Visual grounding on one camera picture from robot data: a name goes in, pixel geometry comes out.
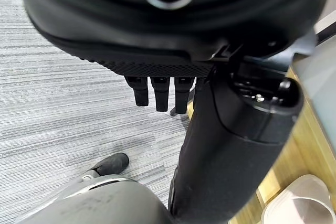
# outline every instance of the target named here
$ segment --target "gray carpet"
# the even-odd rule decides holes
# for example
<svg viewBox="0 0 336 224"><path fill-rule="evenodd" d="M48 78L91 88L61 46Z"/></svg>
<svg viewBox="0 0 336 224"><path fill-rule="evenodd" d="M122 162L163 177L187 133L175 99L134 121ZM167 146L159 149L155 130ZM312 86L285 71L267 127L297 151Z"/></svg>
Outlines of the gray carpet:
<svg viewBox="0 0 336 224"><path fill-rule="evenodd" d="M22 0L0 0L0 223L120 151L125 174L166 204L187 124L156 112L152 91L150 106L136 107L122 76L55 48Z"/></svg>

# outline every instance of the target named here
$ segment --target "screw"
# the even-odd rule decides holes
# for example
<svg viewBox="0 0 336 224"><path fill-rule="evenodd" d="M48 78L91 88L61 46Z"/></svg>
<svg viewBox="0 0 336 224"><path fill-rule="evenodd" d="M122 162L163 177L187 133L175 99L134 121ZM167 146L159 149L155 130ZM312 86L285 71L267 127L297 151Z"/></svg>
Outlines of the screw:
<svg viewBox="0 0 336 224"><path fill-rule="evenodd" d="M261 94L256 95L257 102L263 102L265 98Z"/></svg>

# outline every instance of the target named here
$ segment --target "wooden desk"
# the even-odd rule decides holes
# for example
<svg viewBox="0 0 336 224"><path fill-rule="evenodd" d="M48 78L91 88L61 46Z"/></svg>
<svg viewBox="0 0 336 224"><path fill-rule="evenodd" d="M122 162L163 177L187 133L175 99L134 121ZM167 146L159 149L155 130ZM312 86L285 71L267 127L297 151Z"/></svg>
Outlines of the wooden desk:
<svg viewBox="0 0 336 224"><path fill-rule="evenodd" d="M298 80L291 69L288 76ZM192 114L193 107L189 104L189 118ZM229 223L257 224L265 206L304 174L314 174L325 182L336 210L336 159L308 98L305 98L298 122L274 166L251 200Z"/></svg>

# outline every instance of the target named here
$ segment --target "black plastic tab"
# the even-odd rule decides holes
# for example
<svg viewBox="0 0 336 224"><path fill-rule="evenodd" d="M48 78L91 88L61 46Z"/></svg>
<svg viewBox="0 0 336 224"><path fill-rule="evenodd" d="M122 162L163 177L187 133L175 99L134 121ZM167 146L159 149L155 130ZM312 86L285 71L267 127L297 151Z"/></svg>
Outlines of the black plastic tab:
<svg viewBox="0 0 336 224"><path fill-rule="evenodd" d="M188 97L195 78L175 77L175 111L176 114L187 112Z"/></svg>
<svg viewBox="0 0 336 224"><path fill-rule="evenodd" d="M167 111L170 78L151 77L151 82L155 92L156 111Z"/></svg>
<svg viewBox="0 0 336 224"><path fill-rule="evenodd" d="M127 84L133 89L137 106L148 106L147 77L127 77Z"/></svg>

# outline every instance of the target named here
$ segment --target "person's foot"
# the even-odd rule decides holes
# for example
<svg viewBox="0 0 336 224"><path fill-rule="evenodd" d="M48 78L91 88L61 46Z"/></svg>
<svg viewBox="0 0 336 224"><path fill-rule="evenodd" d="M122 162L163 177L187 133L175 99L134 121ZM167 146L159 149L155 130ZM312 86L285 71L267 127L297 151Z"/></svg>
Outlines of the person's foot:
<svg viewBox="0 0 336 224"><path fill-rule="evenodd" d="M99 161L90 170L95 170L99 176L120 174L127 168L128 164L129 159L125 153L116 153Z"/></svg>

